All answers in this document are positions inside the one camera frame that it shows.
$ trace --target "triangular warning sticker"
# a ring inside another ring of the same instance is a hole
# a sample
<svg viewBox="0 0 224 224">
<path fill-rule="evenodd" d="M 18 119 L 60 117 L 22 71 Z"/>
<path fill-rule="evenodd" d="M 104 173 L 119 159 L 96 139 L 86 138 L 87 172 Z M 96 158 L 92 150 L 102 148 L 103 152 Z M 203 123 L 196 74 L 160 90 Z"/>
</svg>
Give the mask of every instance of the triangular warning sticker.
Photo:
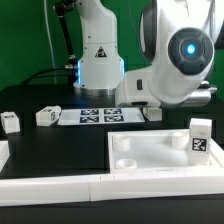
<svg viewBox="0 0 224 224">
<path fill-rule="evenodd" d="M 100 49 L 98 50 L 98 52 L 96 53 L 96 58 L 106 58 L 107 55 L 104 51 L 104 49 L 102 47 L 100 47 Z"/>
</svg>

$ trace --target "black table surface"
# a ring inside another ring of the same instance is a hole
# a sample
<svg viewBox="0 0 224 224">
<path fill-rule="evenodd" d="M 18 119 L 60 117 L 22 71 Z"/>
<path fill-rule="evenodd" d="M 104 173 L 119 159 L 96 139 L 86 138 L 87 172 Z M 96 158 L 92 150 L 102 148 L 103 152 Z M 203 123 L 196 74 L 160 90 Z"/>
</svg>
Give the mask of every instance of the black table surface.
<svg viewBox="0 0 224 224">
<path fill-rule="evenodd" d="M 212 138 L 224 146 L 224 102 L 200 108 L 164 109 L 163 120 L 131 124 L 37 127 L 35 113 L 62 109 L 113 108 L 114 97 L 74 94 L 67 85 L 12 86 L 0 92 L 0 113 L 14 111 L 21 132 L 9 142 L 1 179 L 109 173 L 107 133 L 189 128 L 191 118 L 213 120 Z M 0 208 L 4 223 L 224 223 L 224 195 L 199 195 Z"/>
</svg>

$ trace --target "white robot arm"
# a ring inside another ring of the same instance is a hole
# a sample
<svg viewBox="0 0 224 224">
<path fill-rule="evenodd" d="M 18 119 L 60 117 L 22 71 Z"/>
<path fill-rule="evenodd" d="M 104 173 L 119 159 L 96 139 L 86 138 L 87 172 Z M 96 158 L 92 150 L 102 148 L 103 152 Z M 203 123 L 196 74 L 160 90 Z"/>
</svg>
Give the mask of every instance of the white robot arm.
<svg viewBox="0 0 224 224">
<path fill-rule="evenodd" d="M 141 19 L 141 45 L 152 65 L 125 74 L 116 106 L 201 106 L 215 46 L 223 48 L 223 0 L 151 0 Z"/>
</svg>

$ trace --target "white platform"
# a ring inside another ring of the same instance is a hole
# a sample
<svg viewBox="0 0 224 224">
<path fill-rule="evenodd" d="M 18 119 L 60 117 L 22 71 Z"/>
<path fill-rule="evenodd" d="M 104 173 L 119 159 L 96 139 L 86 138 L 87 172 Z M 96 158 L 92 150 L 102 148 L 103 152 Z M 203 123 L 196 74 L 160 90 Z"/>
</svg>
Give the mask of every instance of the white platform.
<svg viewBox="0 0 224 224">
<path fill-rule="evenodd" d="M 212 140 L 210 166 L 188 166 L 186 148 L 171 146 L 176 131 L 108 133 L 110 174 L 1 180 L 0 206 L 224 193 L 223 150 Z M 130 137 L 128 151 L 114 151 L 115 135 Z M 116 169 L 121 159 L 137 168 Z"/>
</svg>

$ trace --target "white box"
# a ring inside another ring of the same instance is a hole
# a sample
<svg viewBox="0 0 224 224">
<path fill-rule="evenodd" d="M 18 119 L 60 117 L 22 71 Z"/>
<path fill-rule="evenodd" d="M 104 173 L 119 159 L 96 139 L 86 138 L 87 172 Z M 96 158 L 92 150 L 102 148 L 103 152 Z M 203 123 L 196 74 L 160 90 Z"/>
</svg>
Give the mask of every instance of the white box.
<svg viewBox="0 0 224 224">
<path fill-rule="evenodd" d="M 189 165 L 210 164 L 212 120 L 191 119 L 188 161 Z"/>
<path fill-rule="evenodd" d="M 6 134 L 20 132 L 19 118 L 14 112 L 2 113 L 1 123 Z"/>
<path fill-rule="evenodd" d="M 45 107 L 43 110 L 36 113 L 37 126 L 50 126 L 60 117 L 61 108 L 59 106 Z"/>
<path fill-rule="evenodd" d="M 162 109 L 160 108 L 143 108 L 143 114 L 149 121 L 162 120 Z"/>
</svg>

